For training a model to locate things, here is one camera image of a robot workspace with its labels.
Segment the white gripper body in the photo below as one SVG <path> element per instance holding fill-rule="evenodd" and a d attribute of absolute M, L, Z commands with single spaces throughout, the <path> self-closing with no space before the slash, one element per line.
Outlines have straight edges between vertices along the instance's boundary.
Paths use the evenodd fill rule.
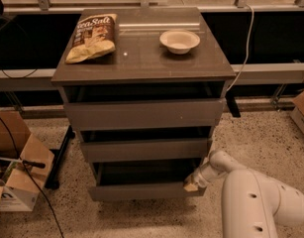
<path fill-rule="evenodd" d="M 194 171 L 193 181 L 198 187 L 205 188 L 210 182 L 216 179 L 220 173 L 219 170 L 210 164 L 205 164 Z"/>

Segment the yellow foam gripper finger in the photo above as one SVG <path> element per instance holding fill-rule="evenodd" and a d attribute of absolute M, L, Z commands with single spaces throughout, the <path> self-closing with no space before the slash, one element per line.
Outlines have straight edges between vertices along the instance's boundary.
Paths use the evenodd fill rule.
<path fill-rule="evenodd" d="M 192 192 L 198 190 L 198 185 L 194 182 L 193 177 L 189 176 L 184 181 L 183 188 L 188 192 Z"/>

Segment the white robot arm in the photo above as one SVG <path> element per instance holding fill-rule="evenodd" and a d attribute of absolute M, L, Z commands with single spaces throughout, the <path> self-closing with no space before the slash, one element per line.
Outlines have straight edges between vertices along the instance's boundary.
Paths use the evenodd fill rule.
<path fill-rule="evenodd" d="M 198 191 L 224 177 L 221 195 L 223 238 L 278 238 L 276 226 L 304 223 L 304 194 L 275 178 L 240 164 L 215 150 L 184 181 Z"/>

